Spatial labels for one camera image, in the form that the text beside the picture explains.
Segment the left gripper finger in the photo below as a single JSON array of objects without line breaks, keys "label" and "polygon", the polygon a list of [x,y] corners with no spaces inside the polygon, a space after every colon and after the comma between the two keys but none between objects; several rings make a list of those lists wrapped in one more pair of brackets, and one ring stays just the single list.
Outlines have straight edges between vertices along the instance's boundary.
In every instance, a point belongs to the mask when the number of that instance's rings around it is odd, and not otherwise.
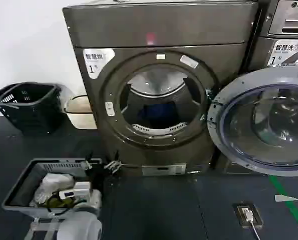
[{"label": "left gripper finger", "polygon": [[92,165],[90,164],[90,160],[92,159],[92,156],[93,156],[93,152],[91,151],[84,158],[84,170],[85,171],[91,170],[93,168]]},{"label": "left gripper finger", "polygon": [[110,173],[116,173],[119,168],[121,167],[122,162],[120,161],[119,158],[119,151],[116,151],[114,155],[114,159],[110,161],[108,164],[104,166],[104,169],[109,171]]}]

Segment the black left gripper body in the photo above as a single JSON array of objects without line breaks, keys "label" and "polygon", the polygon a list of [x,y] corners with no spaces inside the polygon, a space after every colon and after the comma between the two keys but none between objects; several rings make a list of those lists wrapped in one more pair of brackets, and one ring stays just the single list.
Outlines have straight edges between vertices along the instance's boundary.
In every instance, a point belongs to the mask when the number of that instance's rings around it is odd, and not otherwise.
[{"label": "black left gripper body", "polygon": [[107,169],[103,163],[91,165],[89,171],[89,179],[92,184],[92,189],[104,192],[105,181],[107,177]]}]

